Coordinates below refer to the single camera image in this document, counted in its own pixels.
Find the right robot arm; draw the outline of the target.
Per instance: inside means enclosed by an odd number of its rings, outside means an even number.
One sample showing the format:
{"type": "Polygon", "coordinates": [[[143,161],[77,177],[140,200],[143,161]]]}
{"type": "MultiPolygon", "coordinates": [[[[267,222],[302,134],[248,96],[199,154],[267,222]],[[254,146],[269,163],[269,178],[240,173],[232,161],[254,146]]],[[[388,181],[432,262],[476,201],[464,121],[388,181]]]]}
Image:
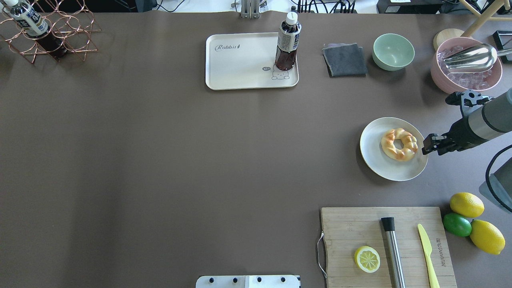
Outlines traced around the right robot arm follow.
{"type": "MultiPolygon", "coordinates": [[[[446,97],[446,104],[459,106],[462,118],[441,136],[429,134],[424,139],[424,155],[436,151],[441,156],[467,150],[512,130],[511,90],[496,98],[483,96],[474,90],[453,92],[446,97]]],[[[507,213],[512,211],[511,159],[496,171],[491,172],[491,169],[496,159],[509,149],[510,145],[494,155],[486,168],[485,181],[480,186],[481,194],[507,213]]]]}

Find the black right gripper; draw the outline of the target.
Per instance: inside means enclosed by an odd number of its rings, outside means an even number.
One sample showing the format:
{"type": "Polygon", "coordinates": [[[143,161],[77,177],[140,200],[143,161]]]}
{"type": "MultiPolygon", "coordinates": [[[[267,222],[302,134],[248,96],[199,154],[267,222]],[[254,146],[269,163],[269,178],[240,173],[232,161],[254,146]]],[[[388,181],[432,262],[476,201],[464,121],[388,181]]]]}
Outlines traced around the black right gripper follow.
{"type": "Polygon", "coordinates": [[[469,126],[468,118],[464,117],[453,123],[447,133],[438,135],[430,133],[423,142],[423,155],[436,151],[443,155],[453,151],[463,151],[477,146],[477,135],[469,126]]]}

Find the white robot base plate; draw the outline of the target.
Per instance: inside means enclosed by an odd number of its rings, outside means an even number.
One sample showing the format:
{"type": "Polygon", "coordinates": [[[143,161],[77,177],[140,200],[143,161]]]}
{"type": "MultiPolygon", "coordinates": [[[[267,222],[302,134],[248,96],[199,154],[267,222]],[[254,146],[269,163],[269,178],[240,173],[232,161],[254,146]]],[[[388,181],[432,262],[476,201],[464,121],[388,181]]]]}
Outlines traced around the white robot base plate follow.
{"type": "Polygon", "coordinates": [[[300,288],[300,276],[277,275],[225,275],[201,276],[196,288],[300,288]]]}

